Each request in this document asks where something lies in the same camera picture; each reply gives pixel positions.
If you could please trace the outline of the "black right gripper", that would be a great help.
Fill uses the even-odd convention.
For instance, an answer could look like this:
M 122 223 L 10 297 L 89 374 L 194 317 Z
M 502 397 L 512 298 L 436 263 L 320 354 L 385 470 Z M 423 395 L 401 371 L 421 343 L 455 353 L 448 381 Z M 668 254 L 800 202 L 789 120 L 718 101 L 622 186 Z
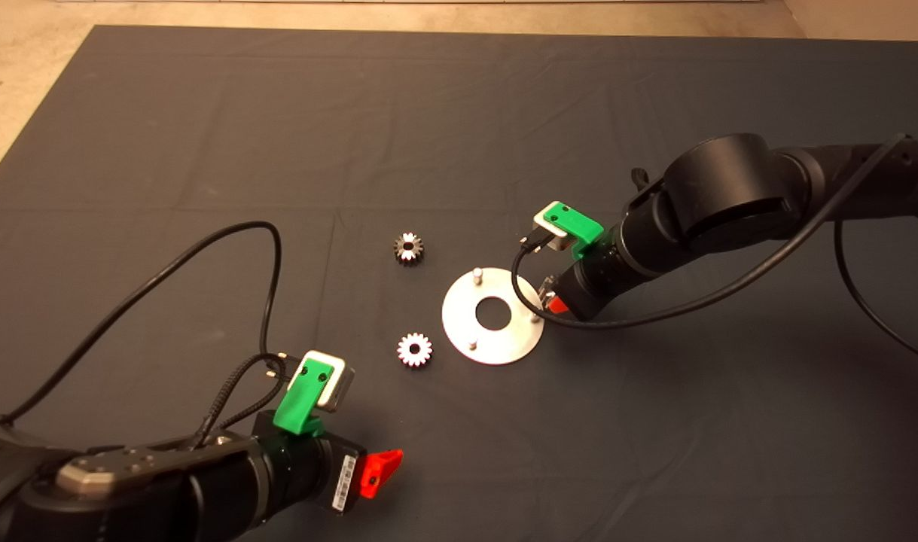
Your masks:
M 625 246 L 623 225 L 611 227 L 558 275 L 557 296 L 546 300 L 549 312 L 571 312 L 580 321 L 590 321 L 614 298 L 659 276 L 631 256 Z

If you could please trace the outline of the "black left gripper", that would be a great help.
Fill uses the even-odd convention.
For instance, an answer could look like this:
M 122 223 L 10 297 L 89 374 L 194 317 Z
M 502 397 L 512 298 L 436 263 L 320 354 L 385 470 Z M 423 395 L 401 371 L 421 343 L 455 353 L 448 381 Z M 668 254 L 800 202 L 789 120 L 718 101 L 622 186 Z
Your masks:
M 299 502 L 339 516 L 349 513 L 360 497 L 373 500 L 404 459 L 403 449 L 367 454 L 366 447 L 329 432 L 291 434 L 273 424 L 273 413 L 259 412 L 252 426 L 268 470 L 262 520 Z

